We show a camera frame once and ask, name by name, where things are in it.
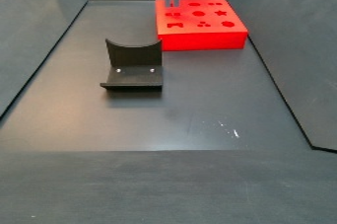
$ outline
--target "red shape sorter block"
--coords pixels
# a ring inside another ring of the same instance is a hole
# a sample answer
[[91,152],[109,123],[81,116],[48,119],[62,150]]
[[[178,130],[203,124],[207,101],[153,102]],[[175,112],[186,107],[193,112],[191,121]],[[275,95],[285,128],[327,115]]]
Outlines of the red shape sorter block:
[[155,0],[157,34],[162,50],[243,48],[247,29],[226,0],[179,0],[165,7]]

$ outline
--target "black bracket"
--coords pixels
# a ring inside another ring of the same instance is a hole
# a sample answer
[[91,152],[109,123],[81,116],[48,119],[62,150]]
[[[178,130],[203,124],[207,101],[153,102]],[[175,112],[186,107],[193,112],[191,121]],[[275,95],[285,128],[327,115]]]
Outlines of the black bracket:
[[162,76],[162,41],[145,46],[123,46],[105,40],[110,73],[105,89],[115,88],[161,88]]

